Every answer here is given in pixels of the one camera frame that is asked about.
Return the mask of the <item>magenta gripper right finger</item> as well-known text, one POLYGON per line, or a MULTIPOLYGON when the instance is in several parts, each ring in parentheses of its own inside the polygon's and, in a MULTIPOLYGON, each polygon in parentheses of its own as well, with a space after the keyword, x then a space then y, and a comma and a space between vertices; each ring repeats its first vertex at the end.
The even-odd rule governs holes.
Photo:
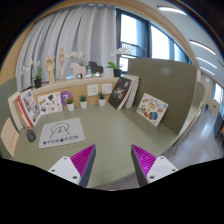
POLYGON ((131 145, 131 156, 141 187, 178 171, 165 156, 156 157, 134 144, 131 145))

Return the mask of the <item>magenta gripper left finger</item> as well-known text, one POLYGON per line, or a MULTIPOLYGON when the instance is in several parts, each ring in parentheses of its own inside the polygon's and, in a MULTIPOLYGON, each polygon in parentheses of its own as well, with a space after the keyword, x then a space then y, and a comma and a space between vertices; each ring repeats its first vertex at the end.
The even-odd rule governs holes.
POLYGON ((71 157, 63 156, 49 169, 49 172, 86 188, 95 156, 96 145, 93 144, 71 157))

